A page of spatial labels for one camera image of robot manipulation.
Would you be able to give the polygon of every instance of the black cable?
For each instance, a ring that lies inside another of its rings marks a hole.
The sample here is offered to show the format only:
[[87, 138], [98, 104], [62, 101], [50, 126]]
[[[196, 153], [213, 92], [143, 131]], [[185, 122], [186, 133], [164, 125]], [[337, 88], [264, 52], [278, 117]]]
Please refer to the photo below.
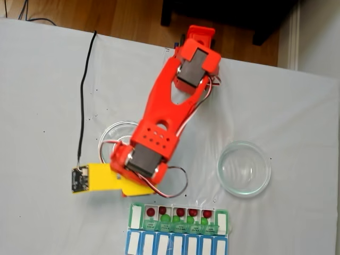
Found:
[[81, 145], [83, 143], [83, 135], [84, 135], [84, 93], [83, 93], [83, 87], [84, 87], [84, 81], [85, 81], [86, 74], [87, 74], [87, 67], [89, 65], [89, 59], [90, 59], [90, 55], [91, 55], [92, 45], [94, 44], [96, 34], [97, 34], [97, 31], [95, 30], [94, 33], [93, 33], [93, 37], [91, 39], [89, 52], [87, 53], [83, 79], [81, 80], [81, 83], [80, 83], [81, 127], [80, 127], [80, 137], [79, 137], [79, 145], [78, 145], [77, 167], [79, 167], [79, 163], [80, 163]]
[[46, 21], [48, 21], [48, 22], [50, 22], [50, 23], [52, 23], [53, 25], [56, 26], [56, 24], [52, 20], [47, 19], [47, 18], [32, 18], [32, 19], [28, 19], [28, 0], [25, 0], [25, 2], [23, 3], [23, 7], [21, 9], [21, 12], [20, 12], [20, 15], [19, 15], [19, 18], [18, 18], [19, 20], [22, 19], [23, 14], [25, 12], [25, 8], [26, 8], [26, 15], [25, 15], [25, 20], [26, 21], [46, 20]]
[[36, 21], [36, 20], [47, 20], [47, 21], [51, 22], [53, 25], [56, 26], [56, 24], [52, 20], [49, 20], [47, 18], [34, 18], [34, 19], [29, 19], [27, 21]]
[[21, 12], [19, 14], [18, 20], [21, 20], [22, 16], [23, 16], [23, 12], [25, 11], [25, 7], [26, 7], [26, 3], [28, 0], [25, 0], [25, 2], [23, 3], [23, 7], [21, 9]]
[[26, 17], [25, 17], [25, 20], [27, 20], [27, 14], [28, 14], [28, 0], [27, 0], [27, 4], [26, 4]]
[[6, 13], [6, 17], [7, 17], [7, 5], [6, 5], [6, 0], [5, 1], [5, 13]]

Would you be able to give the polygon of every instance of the red ball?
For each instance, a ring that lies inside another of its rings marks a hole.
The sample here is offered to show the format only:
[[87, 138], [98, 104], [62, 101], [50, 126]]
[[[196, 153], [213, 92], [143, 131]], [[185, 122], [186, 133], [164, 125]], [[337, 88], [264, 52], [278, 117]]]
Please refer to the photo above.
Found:
[[147, 215], [148, 215], [149, 217], [152, 217], [153, 215], [155, 215], [155, 210], [154, 210], [154, 208], [149, 208], [149, 209], [147, 210]]
[[203, 211], [203, 217], [204, 218], [210, 218], [211, 217], [211, 211], [204, 210]]
[[196, 209], [189, 209], [189, 215], [191, 217], [195, 217], [197, 215], [197, 210]]
[[166, 213], [166, 208], [164, 206], [159, 207], [158, 209], [159, 214], [164, 215]]
[[179, 216], [179, 217], [183, 217], [184, 214], [185, 214], [185, 211], [184, 211], [183, 208], [177, 208], [176, 214], [177, 214], [177, 216]]

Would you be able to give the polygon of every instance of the glass petri dish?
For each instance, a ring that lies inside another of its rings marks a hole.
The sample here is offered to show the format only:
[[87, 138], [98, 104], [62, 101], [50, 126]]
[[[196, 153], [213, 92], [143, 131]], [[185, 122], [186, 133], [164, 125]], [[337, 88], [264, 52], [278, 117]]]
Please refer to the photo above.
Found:
[[221, 185], [229, 193], [237, 197], [253, 197], [268, 185], [271, 166], [258, 146], [235, 141], [222, 151], [217, 174]]
[[[133, 121], [120, 121], [109, 126], [99, 139], [98, 148], [104, 140], [118, 140], [124, 143], [130, 143], [130, 137], [134, 129], [137, 127], [137, 123]], [[101, 156], [105, 163], [110, 163], [110, 156], [115, 148], [113, 143], [105, 143], [101, 149]]]

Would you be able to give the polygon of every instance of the green bead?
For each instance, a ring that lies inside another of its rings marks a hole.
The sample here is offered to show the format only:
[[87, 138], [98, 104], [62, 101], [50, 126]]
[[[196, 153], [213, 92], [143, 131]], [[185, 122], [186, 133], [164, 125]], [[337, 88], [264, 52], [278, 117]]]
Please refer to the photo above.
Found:
[[206, 218], [201, 218], [201, 225], [208, 225], [208, 220]]
[[172, 217], [172, 222], [180, 222], [179, 216], [175, 215], [174, 217]]
[[170, 222], [171, 218], [168, 214], [163, 214], [161, 217], [160, 217], [160, 221], [161, 222]]
[[193, 219], [193, 217], [191, 217], [191, 216], [188, 216], [187, 218], [186, 218], [186, 223], [188, 223], [188, 224], [193, 224], [194, 223], [194, 219]]

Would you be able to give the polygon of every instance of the red robot arm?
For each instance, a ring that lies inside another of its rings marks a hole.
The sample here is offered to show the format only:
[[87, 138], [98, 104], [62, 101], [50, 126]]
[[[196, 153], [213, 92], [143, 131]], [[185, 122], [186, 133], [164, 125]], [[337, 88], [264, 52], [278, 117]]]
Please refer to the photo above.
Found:
[[[113, 171], [144, 185], [156, 185], [163, 179], [186, 121], [211, 83], [210, 76], [218, 73], [221, 56], [210, 49], [215, 31], [191, 26], [189, 32], [156, 79], [130, 144], [119, 142], [110, 157]], [[171, 101], [173, 81], [191, 95], [179, 105]]]

